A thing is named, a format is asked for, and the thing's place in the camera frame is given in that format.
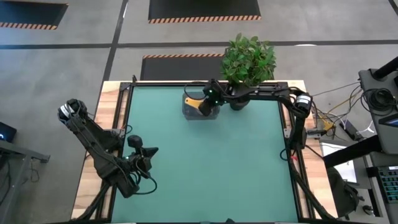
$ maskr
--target black floor mat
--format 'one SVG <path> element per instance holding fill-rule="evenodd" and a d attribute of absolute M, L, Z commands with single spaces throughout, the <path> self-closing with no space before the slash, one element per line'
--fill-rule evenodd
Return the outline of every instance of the black floor mat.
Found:
<path fill-rule="evenodd" d="M 0 1 L 0 27 L 55 30 L 68 4 Z"/>
<path fill-rule="evenodd" d="M 257 0 L 150 0 L 149 23 L 261 19 Z"/>
<path fill-rule="evenodd" d="M 146 55 L 141 80 L 221 79 L 222 58 L 223 54 Z"/>

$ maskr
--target white paper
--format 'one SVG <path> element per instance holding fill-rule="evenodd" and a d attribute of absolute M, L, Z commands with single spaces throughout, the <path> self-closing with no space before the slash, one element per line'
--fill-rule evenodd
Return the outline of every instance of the white paper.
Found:
<path fill-rule="evenodd" d="M 323 156 L 327 156 L 332 154 L 336 151 L 346 148 L 346 146 L 339 146 L 335 144 L 328 144 L 328 143 L 321 143 L 322 154 Z M 354 169 L 354 162 L 348 161 L 343 164 L 335 166 L 336 170 L 340 173 L 343 180 L 348 182 L 356 183 L 356 176 L 355 176 L 355 169 Z"/>

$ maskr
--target plant pot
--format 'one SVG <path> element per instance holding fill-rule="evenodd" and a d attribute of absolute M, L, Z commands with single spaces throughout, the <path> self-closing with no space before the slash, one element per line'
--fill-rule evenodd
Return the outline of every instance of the plant pot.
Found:
<path fill-rule="evenodd" d="M 240 111 L 240 110 L 243 109 L 246 105 L 248 105 L 249 102 L 250 102 L 250 100 L 247 100 L 247 101 L 242 102 L 242 103 L 230 103 L 229 106 L 231 107 L 232 110 Z"/>

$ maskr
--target power strip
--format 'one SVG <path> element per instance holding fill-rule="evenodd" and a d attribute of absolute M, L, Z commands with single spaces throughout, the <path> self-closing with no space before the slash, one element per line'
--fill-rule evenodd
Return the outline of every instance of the power strip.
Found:
<path fill-rule="evenodd" d="M 349 122 L 348 120 L 346 121 L 345 125 L 343 122 L 340 122 L 340 127 L 343 128 L 345 133 L 354 141 L 359 141 L 363 139 L 363 136 L 361 133 L 358 133 L 358 130 Z"/>

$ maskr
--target black metal frame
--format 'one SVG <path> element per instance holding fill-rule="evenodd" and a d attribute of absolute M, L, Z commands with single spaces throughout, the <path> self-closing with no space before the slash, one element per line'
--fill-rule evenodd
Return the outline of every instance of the black metal frame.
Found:
<path fill-rule="evenodd" d="M 155 86 L 185 86 L 186 84 L 188 84 L 187 86 L 204 86 L 204 83 L 190 83 L 190 82 L 137 82 L 136 78 L 133 77 L 133 82 L 129 82 L 129 83 L 121 83 L 120 89 L 119 89 L 119 95 L 118 95 L 118 102 L 116 103 L 116 110 L 115 110 L 115 115 L 114 115 L 114 119 L 119 120 L 119 114 L 120 114 L 120 110 L 121 110 L 121 102 L 122 102 L 122 98 L 123 98 L 123 92 L 124 90 L 128 89 L 128 96 L 127 96 L 127 103 L 126 103 L 126 108 L 125 108 L 125 115 L 124 115 L 124 119 L 123 119 L 123 124 L 126 124 L 128 119 L 129 119 L 129 113 L 130 113 L 130 107 L 131 107 L 131 102 L 132 102 L 132 95 L 134 92 L 134 87 L 135 86 L 151 86 L 151 87 L 155 87 Z M 283 86 L 288 87 L 287 82 L 269 82 L 266 84 L 283 84 Z M 284 117 L 284 111 L 283 111 L 283 107 L 282 104 L 278 102 L 278 107 L 279 107 L 279 114 L 280 114 L 280 122 L 283 128 L 286 128 L 286 119 Z M 295 119 L 294 116 L 291 112 L 289 112 L 289 119 L 290 119 L 290 123 L 291 123 L 291 128 L 294 127 L 295 124 Z M 287 142 L 287 138 L 285 139 L 285 147 L 286 149 L 288 149 L 288 142 Z M 121 157 L 123 154 L 123 148 L 118 152 L 118 156 Z M 290 158 L 292 155 L 292 151 L 291 150 L 286 150 L 286 156 L 287 158 Z M 305 165 L 304 165 L 304 160 L 303 160 L 303 155 L 301 150 L 297 150 L 296 151 L 296 155 L 297 155 L 297 159 L 298 159 L 298 164 L 300 167 L 300 175 L 302 176 L 302 179 L 304 180 L 304 182 L 308 185 L 308 179 L 307 179 L 307 173 L 305 171 Z M 299 187 L 298 184 L 296 183 L 296 181 L 294 180 L 293 176 L 292 176 L 292 168 L 289 166 L 289 172 L 290 172 L 290 179 L 292 181 L 292 190 L 293 190 L 293 194 L 294 194 L 294 200 L 295 200 L 295 206 L 296 206 L 296 212 L 297 212 L 297 218 L 298 218 L 298 222 L 300 223 L 319 223 L 319 224 L 327 224 L 327 223 L 336 223 L 336 224 L 352 224 L 352 222 L 346 222 L 346 221 L 338 221 L 338 220 L 319 220 L 315 218 L 315 212 L 314 209 L 312 207 L 312 204 L 310 203 L 309 199 L 307 199 L 307 208 L 308 208 L 308 214 L 310 215 L 310 218 L 304 218 L 303 217 L 303 213 L 302 213 L 302 207 L 301 207 L 301 203 L 300 203 L 300 195 L 299 195 Z M 110 223 L 112 220 L 112 214 L 113 214 L 113 208 L 114 208 L 114 201 L 116 200 L 116 187 L 112 187 L 112 192 L 111 192 L 111 200 L 110 200 L 110 205 L 109 205 L 109 210 L 108 210 L 108 216 L 106 218 L 101 218 L 102 215 L 102 206 L 101 206 L 101 211 L 99 212 L 101 215 L 99 218 L 96 217 L 96 219 L 94 220 L 76 220 L 76 221 L 69 221 L 69 222 L 65 222 L 65 223 L 75 223 L 75 224 L 83 224 L 83 223 L 90 223 L 90 224 L 96 224 L 96 223 Z"/>

